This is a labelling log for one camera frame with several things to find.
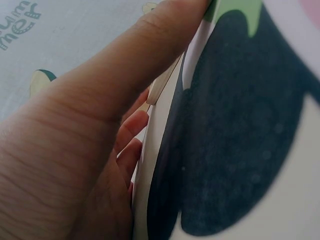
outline knuckle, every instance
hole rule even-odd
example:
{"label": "knuckle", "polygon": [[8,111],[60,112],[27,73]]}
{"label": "knuckle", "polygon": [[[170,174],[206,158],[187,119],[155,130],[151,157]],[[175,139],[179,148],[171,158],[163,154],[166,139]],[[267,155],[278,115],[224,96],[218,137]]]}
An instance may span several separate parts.
{"label": "knuckle", "polygon": [[[166,3],[167,5],[172,5],[171,1],[166,2],[168,2]],[[167,9],[170,10],[159,10],[144,15],[134,27],[144,40],[155,43],[160,48],[163,46],[166,48],[166,51],[180,52],[179,24],[177,24],[177,20],[174,18],[175,15],[172,13],[172,7],[167,7]]]}

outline skin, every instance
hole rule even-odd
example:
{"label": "skin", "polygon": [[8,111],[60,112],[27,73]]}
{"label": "skin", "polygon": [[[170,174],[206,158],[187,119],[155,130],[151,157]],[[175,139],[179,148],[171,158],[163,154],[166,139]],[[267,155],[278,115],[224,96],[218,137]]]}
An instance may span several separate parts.
{"label": "skin", "polygon": [[141,150],[133,136],[148,121],[132,113],[206,7],[162,2],[1,123],[0,239],[131,238],[128,188]]}

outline finger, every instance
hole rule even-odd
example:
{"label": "finger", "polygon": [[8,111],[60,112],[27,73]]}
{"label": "finger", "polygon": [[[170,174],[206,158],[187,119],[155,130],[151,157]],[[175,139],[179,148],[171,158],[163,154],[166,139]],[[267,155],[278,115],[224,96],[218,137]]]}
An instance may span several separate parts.
{"label": "finger", "polygon": [[86,116],[121,118],[186,49],[206,5],[207,0],[161,2],[95,57],[56,80],[50,95]]}
{"label": "finger", "polygon": [[132,107],[123,115],[121,123],[123,123],[128,117],[130,117],[138,108],[140,108],[146,101],[149,95],[149,88],[144,90],[143,93],[140,94],[138,99],[134,102]]}
{"label": "finger", "polygon": [[124,121],[114,143],[116,154],[119,154],[127,144],[147,126],[148,120],[149,115],[145,111],[136,111]]}
{"label": "finger", "polygon": [[[35,219],[53,218],[43,221],[41,227],[30,227],[33,234],[37,234],[34,229],[68,233],[65,226],[71,226],[104,169],[123,114],[186,48],[206,5],[207,0],[162,2],[1,125],[2,171],[10,173],[1,195],[23,196],[27,189],[35,196],[25,198],[24,211],[16,211],[15,219],[28,214],[39,214]],[[39,207],[41,211],[32,211]],[[47,235],[50,233],[37,234],[43,239]],[[63,236],[52,234],[50,238]]]}
{"label": "finger", "polygon": [[134,174],[136,165],[141,156],[142,143],[138,139],[134,138],[128,146],[122,151],[117,159],[117,163],[120,172],[123,175],[123,179],[127,188],[131,183],[131,178]]}

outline printed illustration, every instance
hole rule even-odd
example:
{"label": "printed illustration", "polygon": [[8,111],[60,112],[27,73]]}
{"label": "printed illustration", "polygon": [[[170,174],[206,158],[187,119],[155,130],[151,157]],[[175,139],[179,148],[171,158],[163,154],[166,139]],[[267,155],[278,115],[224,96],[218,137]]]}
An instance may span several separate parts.
{"label": "printed illustration", "polygon": [[156,3],[148,2],[148,3],[146,3],[145,5],[143,5],[142,11],[143,11],[144,14],[148,14],[148,13],[150,13],[153,9],[155,9],[156,6],[157,6]]}
{"label": "printed illustration", "polygon": [[40,69],[35,71],[32,75],[30,84],[30,98],[48,87],[56,78],[57,77],[48,70]]}
{"label": "printed illustration", "polygon": [[[227,230],[278,175],[305,96],[320,103],[310,46],[288,37],[291,26],[282,19],[292,13],[298,21],[298,9],[317,26],[318,15],[308,7],[311,0],[291,2],[282,12],[279,1],[212,3],[211,23],[207,12],[185,55],[157,157],[147,209],[150,240],[169,239],[178,215],[195,239]],[[309,34],[319,31],[310,27]]]}

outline dark navy shape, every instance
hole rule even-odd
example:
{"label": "dark navy shape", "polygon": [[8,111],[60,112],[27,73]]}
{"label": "dark navy shape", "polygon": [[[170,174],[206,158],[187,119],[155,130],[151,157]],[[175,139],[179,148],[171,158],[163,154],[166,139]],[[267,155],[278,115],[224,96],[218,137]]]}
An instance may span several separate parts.
{"label": "dark navy shape", "polygon": [[224,14],[190,89],[180,73],[150,188],[149,239],[168,239],[178,212],[193,236],[248,214],[286,159],[308,93],[319,101],[318,80],[264,7],[252,38],[240,11]]}

